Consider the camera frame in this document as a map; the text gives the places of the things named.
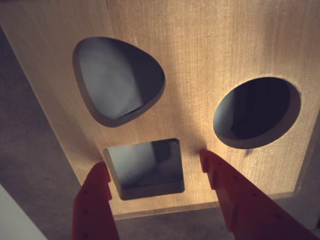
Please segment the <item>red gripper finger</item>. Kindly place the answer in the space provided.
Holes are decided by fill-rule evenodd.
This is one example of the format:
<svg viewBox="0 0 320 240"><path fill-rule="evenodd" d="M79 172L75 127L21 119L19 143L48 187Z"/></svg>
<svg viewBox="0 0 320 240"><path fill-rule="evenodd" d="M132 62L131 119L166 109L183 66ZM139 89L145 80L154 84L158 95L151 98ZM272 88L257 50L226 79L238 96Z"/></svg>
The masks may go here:
<svg viewBox="0 0 320 240"><path fill-rule="evenodd" d="M315 240L317 237L212 151L199 153L226 227L236 240Z"/></svg>
<svg viewBox="0 0 320 240"><path fill-rule="evenodd" d="M73 202L73 240L118 240L119 234L109 201L111 178L104 161L89 171Z"/></svg>

